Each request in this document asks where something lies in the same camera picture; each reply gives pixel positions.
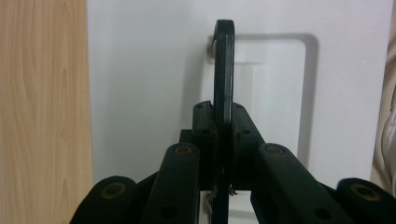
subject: black object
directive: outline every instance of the black object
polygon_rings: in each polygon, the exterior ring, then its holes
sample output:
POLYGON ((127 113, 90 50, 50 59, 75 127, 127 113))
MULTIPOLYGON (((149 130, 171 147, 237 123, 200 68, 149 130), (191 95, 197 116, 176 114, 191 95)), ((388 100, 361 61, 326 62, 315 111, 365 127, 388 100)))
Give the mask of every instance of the black object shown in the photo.
POLYGON ((260 223, 396 223, 396 200, 373 183, 320 184, 285 147, 267 144, 233 103, 233 21, 217 21, 214 104, 193 108, 160 171, 145 180, 112 176, 96 184, 71 223, 198 223, 199 192, 211 190, 209 222, 228 222, 229 194, 251 190, 260 223))

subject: beige fabric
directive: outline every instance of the beige fabric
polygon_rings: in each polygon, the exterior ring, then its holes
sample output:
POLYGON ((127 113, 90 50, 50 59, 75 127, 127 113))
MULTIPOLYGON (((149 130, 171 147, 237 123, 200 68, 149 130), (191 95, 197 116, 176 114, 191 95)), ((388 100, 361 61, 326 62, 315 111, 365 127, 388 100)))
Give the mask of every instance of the beige fabric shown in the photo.
POLYGON ((392 186, 392 176, 389 172, 389 167, 387 163, 389 160, 396 162, 396 158, 387 157, 388 149, 384 146, 387 139, 384 137, 387 135, 385 133, 387 122, 391 114, 392 109, 392 98, 396 87, 396 4, 393 2, 393 12, 390 23, 390 33, 389 33, 389 46, 387 63, 384 75, 384 85, 382 91, 381 108, 378 121, 378 129, 375 141, 375 157, 374 157, 374 167, 372 171, 372 181, 378 186, 382 187, 389 193, 392 193, 395 186, 392 186))

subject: screw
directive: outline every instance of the screw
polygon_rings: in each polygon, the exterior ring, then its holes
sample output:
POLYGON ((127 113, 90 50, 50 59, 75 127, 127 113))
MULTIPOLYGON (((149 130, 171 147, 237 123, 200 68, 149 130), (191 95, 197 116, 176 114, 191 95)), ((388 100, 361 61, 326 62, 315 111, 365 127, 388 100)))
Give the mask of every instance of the screw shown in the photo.
POLYGON ((102 191, 101 195, 105 199, 115 199, 121 196, 125 192, 126 186, 121 182, 114 182, 106 185, 102 191))
POLYGON ((188 147, 188 146, 180 146, 180 147, 177 147, 177 148, 175 149, 175 152, 176 152, 177 154, 181 154, 181 153, 191 153, 191 152, 192 152, 192 148, 191 148, 191 147, 188 147))
POLYGON ((379 194, 375 190, 364 186, 363 184, 353 183, 350 188, 356 195, 367 201, 374 202, 380 199, 379 194))
POLYGON ((283 155, 284 151, 280 147, 275 147, 275 146, 269 146, 265 149, 269 154, 274 155, 274 156, 280 156, 283 155))

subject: white backdrop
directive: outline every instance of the white backdrop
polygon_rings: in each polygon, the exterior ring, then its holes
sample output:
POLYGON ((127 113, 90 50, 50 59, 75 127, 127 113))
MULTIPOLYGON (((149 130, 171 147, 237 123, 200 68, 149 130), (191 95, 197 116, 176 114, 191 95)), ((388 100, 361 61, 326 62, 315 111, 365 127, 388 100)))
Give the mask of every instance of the white backdrop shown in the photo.
POLYGON ((392 1, 88 1, 95 182, 156 172, 211 100, 217 19, 235 24, 235 101, 335 187, 369 179, 392 1))

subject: wooden panel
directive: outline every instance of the wooden panel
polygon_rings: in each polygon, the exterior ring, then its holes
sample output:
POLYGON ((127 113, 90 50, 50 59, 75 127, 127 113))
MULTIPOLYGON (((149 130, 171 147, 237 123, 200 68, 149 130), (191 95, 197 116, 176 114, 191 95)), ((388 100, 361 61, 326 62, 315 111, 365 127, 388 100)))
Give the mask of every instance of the wooden panel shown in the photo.
POLYGON ((0 1, 0 223, 68 223, 92 187, 86 2, 0 1))

